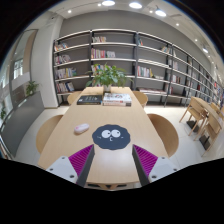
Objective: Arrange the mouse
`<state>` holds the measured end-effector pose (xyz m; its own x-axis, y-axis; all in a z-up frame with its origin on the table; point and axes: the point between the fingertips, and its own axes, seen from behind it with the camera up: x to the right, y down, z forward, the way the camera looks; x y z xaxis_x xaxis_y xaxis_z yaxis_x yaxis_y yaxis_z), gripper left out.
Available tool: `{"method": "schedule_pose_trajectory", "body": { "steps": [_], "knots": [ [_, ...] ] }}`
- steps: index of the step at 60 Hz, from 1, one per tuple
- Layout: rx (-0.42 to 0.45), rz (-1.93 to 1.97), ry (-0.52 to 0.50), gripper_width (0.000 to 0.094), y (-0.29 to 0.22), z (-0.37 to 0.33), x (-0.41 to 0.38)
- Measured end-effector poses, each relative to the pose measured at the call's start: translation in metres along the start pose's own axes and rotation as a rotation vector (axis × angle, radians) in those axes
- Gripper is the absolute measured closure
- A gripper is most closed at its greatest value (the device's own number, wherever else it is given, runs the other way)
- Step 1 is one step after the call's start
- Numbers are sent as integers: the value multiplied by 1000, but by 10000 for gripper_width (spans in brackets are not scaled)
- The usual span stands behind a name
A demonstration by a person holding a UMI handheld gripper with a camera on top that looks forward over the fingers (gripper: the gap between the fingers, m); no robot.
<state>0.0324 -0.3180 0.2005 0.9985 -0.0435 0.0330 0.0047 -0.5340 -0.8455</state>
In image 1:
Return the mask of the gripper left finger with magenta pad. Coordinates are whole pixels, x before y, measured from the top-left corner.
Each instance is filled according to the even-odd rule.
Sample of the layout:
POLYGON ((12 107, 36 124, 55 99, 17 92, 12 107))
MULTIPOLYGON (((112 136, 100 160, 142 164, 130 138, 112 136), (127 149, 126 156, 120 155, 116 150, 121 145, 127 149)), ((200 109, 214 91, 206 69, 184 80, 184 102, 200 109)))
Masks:
POLYGON ((47 171, 84 187, 95 155, 94 145, 87 146, 71 156, 61 156, 47 171))

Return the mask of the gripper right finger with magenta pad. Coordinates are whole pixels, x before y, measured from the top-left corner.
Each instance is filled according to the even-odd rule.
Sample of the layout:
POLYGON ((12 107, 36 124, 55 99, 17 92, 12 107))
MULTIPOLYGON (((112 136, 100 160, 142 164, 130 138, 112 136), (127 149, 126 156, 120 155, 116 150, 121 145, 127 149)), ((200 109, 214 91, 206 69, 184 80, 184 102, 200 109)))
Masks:
POLYGON ((132 147, 132 156, 142 186, 175 173, 178 168, 167 157, 157 157, 140 146, 132 147))

